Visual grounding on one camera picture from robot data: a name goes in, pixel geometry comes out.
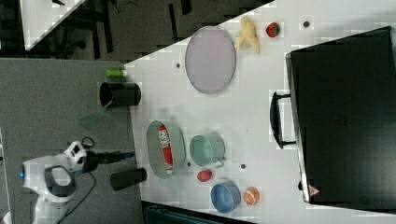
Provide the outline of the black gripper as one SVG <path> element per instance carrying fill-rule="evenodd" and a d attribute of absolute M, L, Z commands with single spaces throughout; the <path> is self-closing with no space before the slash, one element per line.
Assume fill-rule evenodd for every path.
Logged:
<path fill-rule="evenodd" d="M 111 153 L 95 153 L 93 151 L 87 152 L 87 157 L 84 161 L 83 172 L 89 173 L 94 171 L 99 164 L 110 164 L 121 161 L 122 159 L 129 159 L 135 155 L 134 151 L 122 152 L 119 151 Z"/>

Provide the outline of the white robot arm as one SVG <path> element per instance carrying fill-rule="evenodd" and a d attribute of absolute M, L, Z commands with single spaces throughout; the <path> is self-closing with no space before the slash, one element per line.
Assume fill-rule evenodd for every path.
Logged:
<path fill-rule="evenodd" d="M 77 192 L 76 176 L 94 171 L 99 164 L 124 161 L 134 155 L 120 151 L 96 153 L 91 151 L 93 146 L 93 140 L 74 141 L 58 155 L 22 163 L 22 186 L 38 195 L 32 224 L 59 224 Z"/>

